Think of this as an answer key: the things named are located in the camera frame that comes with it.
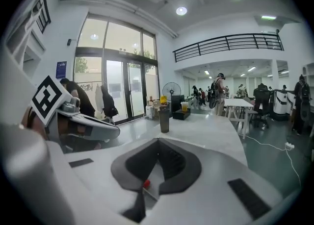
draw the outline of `black railing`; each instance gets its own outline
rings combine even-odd
[[[176,62],[208,53],[236,49],[284,50],[280,37],[268,33],[233,34],[203,40],[173,51]]]
[[[39,0],[35,4],[35,7],[33,8],[34,11],[39,11],[40,9],[41,11],[36,22],[38,24],[38,27],[41,33],[44,33],[46,26],[51,23],[49,12],[48,12],[47,0]]]

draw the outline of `white desk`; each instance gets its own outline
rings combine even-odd
[[[245,132],[246,132],[246,129],[247,129],[247,126],[248,126],[248,112],[245,111],[245,117],[244,119],[239,119],[237,117],[237,114],[236,114],[236,107],[253,107],[253,105],[249,102],[246,102],[244,99],[225,99],[225,106],[227,107],[227,110],[226,110],[226,114],[229,110],[229,114],[228,114],[228,119],[230,121],[236,121],[236,122],[244,122],[244,128],[243,128],[243,139],[245,139]]]
[[[215,150],[231,156],[247,166],[240,138],[227,118],[205,114],[191,114],[184,121],[170,118],[169,132],[161,133],[160,125],[142,134],[139,139],[155,137],[179,140]]]

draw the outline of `glass door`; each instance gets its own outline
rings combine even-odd
[[[128,63],[130,101],[132,116],[135,119],[143,116],[145,113],[143,104],[141,67],[142,66],[140,64]]]
[[[113,117],[116,125],[142,117],[145,113],[142,66],[127,61],[106,60],[105,70],[108,92],[119,112]]]
[[[115,123],[126,121],[129,117],[126,106],[123,63],[120,61],[106,61],[108,92],[112,96],[119,114],[113,116]]]

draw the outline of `metal rail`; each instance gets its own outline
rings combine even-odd
[[[242,33],[211,38],[174,50],[175,61],[236,49],[284,50],[280,37],[268,33]]]

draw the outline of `cup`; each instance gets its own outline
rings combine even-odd
[[[187,111],[188,102],[181,102],[182,112]]]
[[[158,113],[161,132],[162,133],[169,132],[170,109],[166,106],[161,106],[159,108]]]

